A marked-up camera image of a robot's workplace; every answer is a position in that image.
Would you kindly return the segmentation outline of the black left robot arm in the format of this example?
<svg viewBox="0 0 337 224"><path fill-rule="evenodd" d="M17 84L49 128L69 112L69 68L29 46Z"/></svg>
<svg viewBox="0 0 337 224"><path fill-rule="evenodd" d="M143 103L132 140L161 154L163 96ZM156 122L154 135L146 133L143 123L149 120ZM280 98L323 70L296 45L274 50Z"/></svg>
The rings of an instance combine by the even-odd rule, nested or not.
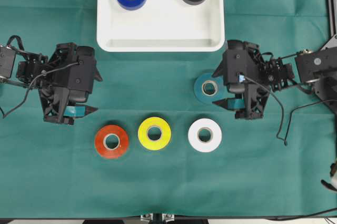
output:
<svg viewBox="0 0 337 224"><path fill-rule="evenodd" d="M74 124L97 111L86 105L94 81L103 79L97 69L95 50L75 43L57 44L51 57L24 49L18 35L1 46L1 83L36 89L45 122Z"/></svg>

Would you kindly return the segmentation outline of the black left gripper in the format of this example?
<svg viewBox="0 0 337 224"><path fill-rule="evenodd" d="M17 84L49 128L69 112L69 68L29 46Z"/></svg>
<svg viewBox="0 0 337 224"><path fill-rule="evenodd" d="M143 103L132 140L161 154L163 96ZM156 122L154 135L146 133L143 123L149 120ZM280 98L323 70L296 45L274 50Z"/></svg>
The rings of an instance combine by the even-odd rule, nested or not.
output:
<svg viewBox="0 0 337 224"><path fill-rule="evenodd" d="M16 77L31 89L38 89L45 122L72 125L73 118L83 118L98 110L88 105L68 106L71 103L69 89L53 84L53 74L73 64L61 66L66 61L67 54L75 49L74 43L58 44L50 58L42 54L33 54L28 55L26 61L19 62ZM97 65L94 66L94 80L103 81Z"/></svg>

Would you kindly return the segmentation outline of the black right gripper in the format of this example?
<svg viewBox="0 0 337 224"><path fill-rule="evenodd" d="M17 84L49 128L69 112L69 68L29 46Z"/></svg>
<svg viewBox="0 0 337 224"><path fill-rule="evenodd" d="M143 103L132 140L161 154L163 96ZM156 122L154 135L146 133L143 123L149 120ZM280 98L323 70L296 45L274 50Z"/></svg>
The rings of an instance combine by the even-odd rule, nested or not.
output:
<svg viewBox="0 0 337 224"><path fill-rule="evenodd" d="M284 64L281 58L275 59L270 52L261 53L259 46L245 42L248 48L247 72L239 76L244 84L244 93L235 98L214 101L213 104L226 110L234 110L237 119L260 119L270 92L281 91L293 83L294 73L290 63ZM220 63L212 77L223 77L223 64Z"/></svg>

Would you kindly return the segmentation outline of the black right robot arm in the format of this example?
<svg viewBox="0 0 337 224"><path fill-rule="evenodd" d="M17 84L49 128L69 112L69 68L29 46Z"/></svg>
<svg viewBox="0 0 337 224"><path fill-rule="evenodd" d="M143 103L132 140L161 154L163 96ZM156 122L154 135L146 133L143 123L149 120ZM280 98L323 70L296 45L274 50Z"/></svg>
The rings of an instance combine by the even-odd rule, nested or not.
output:
<svg viewBox="0 0 337 224"><path fill-rule="evenodd" d="M304 50L294 54L296 71L283 58L261 53L257 44L229 40L214 77L221 76L233 98L221 98L214 104L235 111L237 119L260 119L271 92L296 87L315 94L336 113L336 47L317 52Z"/></svg>

